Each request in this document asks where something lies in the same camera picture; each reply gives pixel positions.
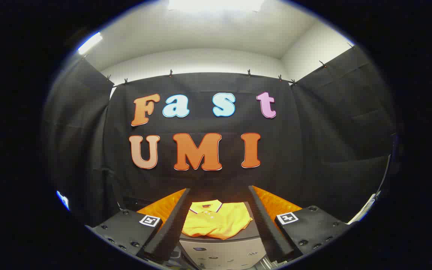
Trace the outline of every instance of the yellow shirt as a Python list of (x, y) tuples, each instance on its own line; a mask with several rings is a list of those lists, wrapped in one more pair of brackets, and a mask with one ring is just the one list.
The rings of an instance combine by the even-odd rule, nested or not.
[(218, 200), (193, 202), (182, 233), (226, 240), (245, 229), (252, 218), (245, 203), (221, 203)]

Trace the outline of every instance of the shirt collar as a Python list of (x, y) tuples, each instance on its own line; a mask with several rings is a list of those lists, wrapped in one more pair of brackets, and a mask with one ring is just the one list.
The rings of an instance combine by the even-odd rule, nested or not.
[(221, 208), (221, 205), (223, 205), (223, 203), (221, 203), (219, 200), (193, 202), (189, 210), (196, 214), (205, 211), (218, 212), (218, 210)]

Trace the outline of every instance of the black fabric backdrop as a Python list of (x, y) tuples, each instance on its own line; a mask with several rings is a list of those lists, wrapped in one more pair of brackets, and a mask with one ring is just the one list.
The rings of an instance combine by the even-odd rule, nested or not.
[[(394, 133), (391, 95), (375, 67), (352, 48), (290, 86), (278, 79), (234, 73), (186, 73), (120, 85), (108, 106), (104, 149), (124, 196), (156, 201), (182, 188), (197, 188), (201, 199), (241, 201), (254, 185), (301, 207), (318, 205), (349, 221), (377, 190), (391, 152)], [(269, 92), (275, 118), (265, 118), (256, 96)], [(235, 95), (235, 113), (216, 117), (212, 97)], [(134, 100), (159, 94), (149, 122), (133, 127)], [(188, 97), (185, 118), (166, 118), (165, 100)], [(261, 135), (261, 165), (244, 169), (240, 136)], [(207, 133), (219, 133), (220, 171), (176, 171), (173, 135), (189, 133), (198, 146)], [(140, 135), (142, 158), (149, 158), (146, 136), (159, 135), (158, 164), (140, 169), (128, 138)]]
[[(183, 188), (200, 200), (238, 202), (254, 185), (301, 207), (317, 205), (349, 221), (377, 190), (395, 132), (391, 94), (374, 65), (357, 47), (289, 85), (275, 78), (235, 73), (186, 73), (112, 83), (85, 60), (55, 83), (45, 109), (44, 143), (53, 183), (71, 211), (97, 225), (118, 210), (122, 196), (156, 201)], [(275, 118), (265, 118), (256, 96), (269, 92)], [(235, 113), (216, 117), (212, 97), (235, 95)], [(159, 94), (149, 122), (133, 127), (134, 100)], [(165, 100), (188, 97), (189, 115), (166, 118)], [(173, 135), (189, 133), (198, 146), (219, 133), (220, 171), (176, 171)], [(261, 165), (244, 169), (243, 133), (259, 133)], [(146, 136), (158, 135), (158, 164), (133, 164), (129, 137), (140, 135), (141, 156), (149, 158)]]
[(103, 127), (113, 83), (84, 58), (71, 58), (55, 80), (43, 111), (47, 171), (72, 214), (98, 225), (118, 211), (103, 166)]

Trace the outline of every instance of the light blue letter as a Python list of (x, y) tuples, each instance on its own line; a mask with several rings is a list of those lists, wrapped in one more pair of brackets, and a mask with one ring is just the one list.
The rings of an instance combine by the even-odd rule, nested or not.
[(213, 97), (213, 104), (216, 105), (213, 108), (213, 113), (216, 116), (231, 116), (233, 115), (236, 107), (233, 103), (236, 102), (236, 98), (231, 93), (218, 93)]
[(166, 99), (166, 106), (163, 109), (163, 115), (166, 117), (185, 117), (189, 114), (188, 98), (183, 94), (175, 94)]

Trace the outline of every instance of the white wall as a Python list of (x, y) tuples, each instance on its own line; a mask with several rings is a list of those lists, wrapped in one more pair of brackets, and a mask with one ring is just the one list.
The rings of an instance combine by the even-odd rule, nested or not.
[(350, 49), (352, 41), (342, 36), (326, 24), (317, 21), (304, 33), (281, 58), (288, 72), (287, 80), (298, 81), (321, 63), (327, 63), (336, 56)]
[(133, 58), (109, 67), (101, 73), (115, 85), (149, 77), (191, 72), (229, 72), (288, 78), (280, 59), (245, 51), (226, 49), (182, 49)]

